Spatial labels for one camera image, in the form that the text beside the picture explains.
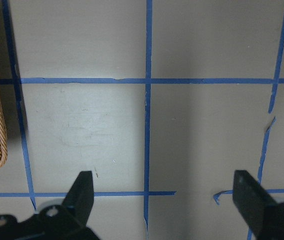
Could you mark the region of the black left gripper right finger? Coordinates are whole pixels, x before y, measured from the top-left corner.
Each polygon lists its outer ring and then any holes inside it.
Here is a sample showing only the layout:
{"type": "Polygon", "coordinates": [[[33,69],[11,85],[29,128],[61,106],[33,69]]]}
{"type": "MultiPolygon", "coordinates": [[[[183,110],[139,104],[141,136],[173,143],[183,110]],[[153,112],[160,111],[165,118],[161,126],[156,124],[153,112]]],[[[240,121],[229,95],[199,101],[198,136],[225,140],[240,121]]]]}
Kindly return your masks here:
{"type": "Polygon", "coordinates": [[[284,240],[284,202],[277,202],[248,171],[234,171],[232,200],[257,240],[284,240]]]}

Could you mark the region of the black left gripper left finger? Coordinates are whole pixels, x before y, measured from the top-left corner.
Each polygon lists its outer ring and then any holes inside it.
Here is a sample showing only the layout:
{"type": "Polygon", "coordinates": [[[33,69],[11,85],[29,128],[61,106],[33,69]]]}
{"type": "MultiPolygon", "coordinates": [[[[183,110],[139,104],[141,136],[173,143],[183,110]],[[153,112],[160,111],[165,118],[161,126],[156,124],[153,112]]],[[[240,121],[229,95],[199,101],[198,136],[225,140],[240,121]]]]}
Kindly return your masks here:
{"type": "Polygon", "coordinates": [[[98,240],[87,221],[94,204],[91,171],[77,176],[61,204],[53,204],[19,222],[0,214],[0,240],[98,240]]]}

